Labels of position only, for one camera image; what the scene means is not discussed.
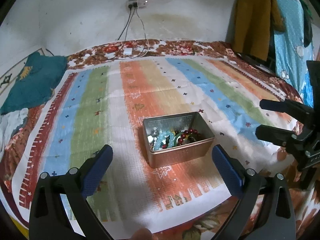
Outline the left hand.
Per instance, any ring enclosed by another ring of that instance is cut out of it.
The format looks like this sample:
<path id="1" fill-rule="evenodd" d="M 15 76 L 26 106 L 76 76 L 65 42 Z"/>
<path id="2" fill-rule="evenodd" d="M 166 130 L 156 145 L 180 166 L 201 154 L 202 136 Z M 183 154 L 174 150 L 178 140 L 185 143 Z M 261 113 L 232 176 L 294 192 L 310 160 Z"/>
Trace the left hand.
<path id="1" fill-rule="evenodd" d="M 130 240 L 152 240 L 152 233 L 147 228 L 141 228 L 131 236 Z"/>

